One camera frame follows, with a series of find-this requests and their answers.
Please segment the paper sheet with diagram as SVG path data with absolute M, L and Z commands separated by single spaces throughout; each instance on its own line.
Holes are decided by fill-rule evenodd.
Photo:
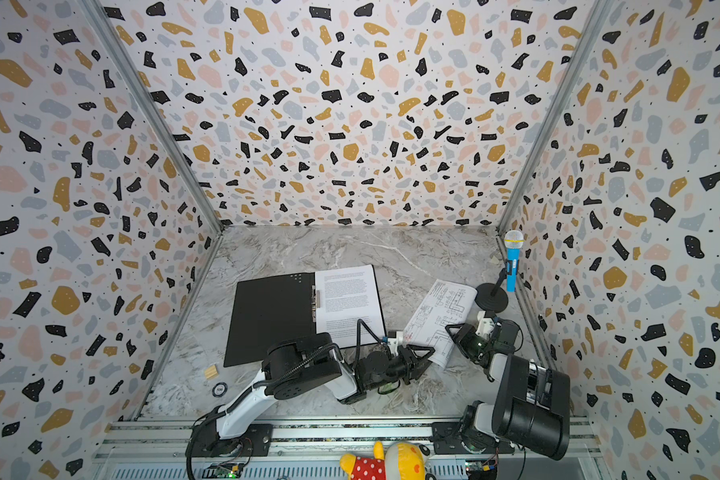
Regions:
M 476 296 L 474 287 L 436 280 L 404 328 L 404 342 L 433 347 L 430 360 L 446 368 L 454 349 L 446 326 L 464 323 Z

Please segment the black microphone stand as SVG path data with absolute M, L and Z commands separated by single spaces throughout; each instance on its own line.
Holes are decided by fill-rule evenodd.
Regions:
M 507 273 L 502 269 L 497 280 L 493 283 L 482 283 L 476 287 L 475 303 L 485 312 L 501 313 L 509 305 L 509 296 L 502 285 Z

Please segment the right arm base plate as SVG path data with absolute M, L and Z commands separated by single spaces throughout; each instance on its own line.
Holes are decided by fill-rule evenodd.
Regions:
M 490 435 L 471 435 L 462 432 L 459 422 L 431 424 L 432 445 L 437 455 L 494 455 L 512 454 L 515 447 L 508 441 Z

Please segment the blue toy microphone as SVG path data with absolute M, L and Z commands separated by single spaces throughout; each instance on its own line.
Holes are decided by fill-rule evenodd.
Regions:
M 504 245 L 507 250 L 505 273 L 506 291 L 508 293 L 514 293 L 516 290 L 519 258 L 523 243 L 524 234 L 519 230 L 510 230 L 504 236 Z

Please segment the small wooden block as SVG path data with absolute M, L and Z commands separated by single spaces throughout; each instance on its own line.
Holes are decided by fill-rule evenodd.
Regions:
M 219 375 L 218 368 L 216 365 L 211 365 L 204 370 L 204 376 L 207 380 L 216 378 Z

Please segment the metal binder clip mechanism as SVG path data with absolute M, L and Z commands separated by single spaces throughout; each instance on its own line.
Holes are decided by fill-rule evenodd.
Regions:
M 318 310 L 320 309 L 320 291 L 316 285 L 312 286 L 312 321 L 314 324 L 317 323 Z

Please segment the text paper sheet back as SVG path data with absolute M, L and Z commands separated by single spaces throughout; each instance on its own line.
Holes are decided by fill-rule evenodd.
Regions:
M 317 333 L 328 333 L 342 349 L 357 345 L 359 320 L 379 339 L 387 336 L 372 265 L 317 271 L 314 285 L 321 300 Z

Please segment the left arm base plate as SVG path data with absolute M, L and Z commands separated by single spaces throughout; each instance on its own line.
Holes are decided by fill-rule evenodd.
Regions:
M 220 456 L 266 457 L 273 435 L 272 424 L 254 423 L 243 435 L 233 439 L 221 439 L 215 424 L 198 425 L 192 430 L 185 451 L 187 458 L 212 458 Z

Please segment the aluminium mounting rail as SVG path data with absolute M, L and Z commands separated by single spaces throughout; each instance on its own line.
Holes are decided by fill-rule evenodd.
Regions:
M 427 446 L 426 467 L 437 479 L 474 478 L 480 467 L 498 479 L 607 479 L 610 476 L 589 422 L 575 417 L 563 459 L 555 461 L 511 443 L 512 454 L 437 455 L 431 424 L 455 417 L 264 417 L 272 424 L 266 457 L 220 456 L 187 460 L 192 422 L 185 417 L 117 422 L 93 460 L 94 479 L 343 479 L 339 459 L 346 453 L 369 457 L 374 444 Z

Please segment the yellow red plush toy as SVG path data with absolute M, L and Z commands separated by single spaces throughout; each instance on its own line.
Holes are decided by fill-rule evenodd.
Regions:
M 344 454 L 339 465 L 353 480 L 427 479 L 426 463 L 431 450 L 423 444 L 397 442 L 389 447 L 377 441 L 371 457 Z

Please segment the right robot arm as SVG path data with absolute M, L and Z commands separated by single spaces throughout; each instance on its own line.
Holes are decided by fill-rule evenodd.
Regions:
M 508 441 L 562 459 L 570 442 L 569 376 L 520 356 L 524 334 L 512 320 L 482 318 L 445 330 L 458 351 L 498 387 L 491 404 L 468 405 L 448 436 L 471 453 Z

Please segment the orange black binder folder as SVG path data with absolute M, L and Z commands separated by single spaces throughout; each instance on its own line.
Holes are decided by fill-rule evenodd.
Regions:
M 237 284 L 224 366 L 261 361 L 276 344 L 319 334 L 311 312 L 314 273 L 276 275 Z M 362 320 L 357 332 L 363 346 L 379 339 Z

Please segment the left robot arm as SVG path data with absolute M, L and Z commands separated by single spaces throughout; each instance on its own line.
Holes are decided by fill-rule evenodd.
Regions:
M 393 390 L 420 378 L 431 365 L 430 346 L 391 347 L 378 339 L 378 350 L 363 356 L 355 348 L 355 363 L 347 363 L 330 334 L 319 333 L 286 341 L 268 350 L 261 369 L 233 400 L 201 416 L 192 426 L 185 450 L 187 460 L 219 457 L 237 449 L 265 456 L 264 438 L 271 428 L 254 422 L 279 401 L 290 400 L 320 387 L 342 404 L 356 403 L 371 390 Z

